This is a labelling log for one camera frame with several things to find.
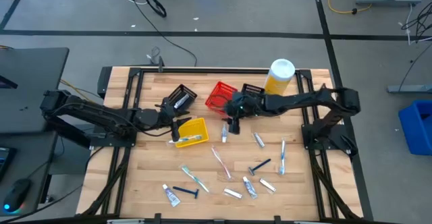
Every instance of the yellow container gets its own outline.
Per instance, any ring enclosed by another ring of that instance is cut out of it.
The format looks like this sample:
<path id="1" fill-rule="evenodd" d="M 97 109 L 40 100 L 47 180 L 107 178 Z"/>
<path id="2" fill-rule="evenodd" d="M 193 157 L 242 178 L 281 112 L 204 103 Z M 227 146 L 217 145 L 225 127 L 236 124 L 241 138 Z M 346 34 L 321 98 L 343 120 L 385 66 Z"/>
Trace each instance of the yellow container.
<path id="1" fill-rule="evenodd" d="M 265 93 L 284 95 L 296 68 L 286 59 L 276 59 L 270 67 L 269 74 L 264 83 Z"/>
<path id="2" fill-rule="evenodd" d="M 185 142 L 178 142 L 175 147 L 185 147 L 192 146 L 193 144 L 203 143 L 209 140 L 209 133 L 207 132 L 207 127 L 205 125 L 204 118 L 191 119 L 184 123 L 178 128 L 180 138 L 187 138 L 192 136 L 201 136 L 201 139 L 193 139 Z"/>

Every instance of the red basket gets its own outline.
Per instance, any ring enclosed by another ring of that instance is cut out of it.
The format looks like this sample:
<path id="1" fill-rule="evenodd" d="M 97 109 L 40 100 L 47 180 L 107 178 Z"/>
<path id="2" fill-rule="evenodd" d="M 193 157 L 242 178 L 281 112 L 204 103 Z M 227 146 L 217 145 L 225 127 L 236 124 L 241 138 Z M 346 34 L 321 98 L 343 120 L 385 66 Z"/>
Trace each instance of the red basket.
<path id="1" fill-rule="evenodd" d="M 237 92 L 236 88 L 223 82 L 218 82 L 208 99 L 205 101 L 205 105 L 208 108 L 222 115 L 225 115 L 225 112 L 223 111 L 223 106 L 227 102 L 227 100 L 232 99 L 232 94 L 234 92 Z"/>

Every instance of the black desk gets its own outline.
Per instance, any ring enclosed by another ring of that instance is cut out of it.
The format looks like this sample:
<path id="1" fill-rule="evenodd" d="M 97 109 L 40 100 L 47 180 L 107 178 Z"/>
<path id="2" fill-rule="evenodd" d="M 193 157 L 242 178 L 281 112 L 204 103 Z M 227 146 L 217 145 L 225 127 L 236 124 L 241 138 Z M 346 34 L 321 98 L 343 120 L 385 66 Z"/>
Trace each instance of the black desk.
<path id="1" fill-rule="evenodd" d="M 57 134 L 44 132 L 46 122 L 39 106 L 43 92 L 59 86 L 68 53 L 67 48 L 0 50 L 0 74 L 18 84 L 17 89 L 0 89 L 0 146 L 17 150 L 0 181 L 0 203 L 12 183 L 53 156 Z M 50 163 L 44 165 L 30 178 L 32 186 L 20 211 L 10 214 L 0 208 L 0 216 L 34 211 L 41 201 L 49 167 Z"/>

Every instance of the yellow cable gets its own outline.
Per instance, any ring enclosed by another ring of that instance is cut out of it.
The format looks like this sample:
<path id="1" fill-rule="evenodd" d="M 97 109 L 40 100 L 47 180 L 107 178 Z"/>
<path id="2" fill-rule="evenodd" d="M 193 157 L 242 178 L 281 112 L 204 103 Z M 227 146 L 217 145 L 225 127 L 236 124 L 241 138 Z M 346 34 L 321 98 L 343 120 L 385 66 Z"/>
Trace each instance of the yellow cable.
<path id="1" fill-rule="evenodd" d="M 90 101 L 90 102 L 94 103 L 94 101 L 90 100 L 86 95 L 82 94 L 75 86 L 73 86 L 69 82 L 67 82 L 67 81 L 65 81 L 63 79 L 60 79 L 60 82 L 63 83 L 63 84 L 65 84 L 66 86 L 69 86 L 70 88 L 74 89 L 79 95 L 81 95 L 87 101 Z"/>
<path id="2" fill-rule="evenodd" d="M 336 13 L 339 13 L 339 14 L 352 14 L 352 11 L 338 11 L 338 10 L 332 8 L 331 3 L 330 3 L 330 0 L 327 0 L 327 4 L 328 4 L 330 10 L 332 10 L 332 11 L 334 11 L 334 12 L 336 12 Z M 366 10 L 368 10 L 368 9 L 371 8 L 371 7 L 372 7 L 372 4 L 369 4 L 368 7 L 366 7 L 366 8 L 357 9 L 357 12 L 360 12 L 360 11 L 366 11 Z"/>

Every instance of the computer mouse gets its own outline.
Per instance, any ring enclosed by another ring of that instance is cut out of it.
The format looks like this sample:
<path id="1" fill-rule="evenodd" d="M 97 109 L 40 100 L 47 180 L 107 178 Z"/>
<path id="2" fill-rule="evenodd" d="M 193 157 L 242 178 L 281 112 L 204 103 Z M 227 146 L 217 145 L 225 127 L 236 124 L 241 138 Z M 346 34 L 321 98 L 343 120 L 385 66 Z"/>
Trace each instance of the computer mouse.
<path id="1" fill-rule="evenodd" d="M 19 179 L 13 183 L 10 191 L 7 193 L 5 200 L 3 201 L 3 208 L 5 211 L 12 213 L 18 210 L 26 199 L 31 185 L 32 182 L 29 179 Z"/>

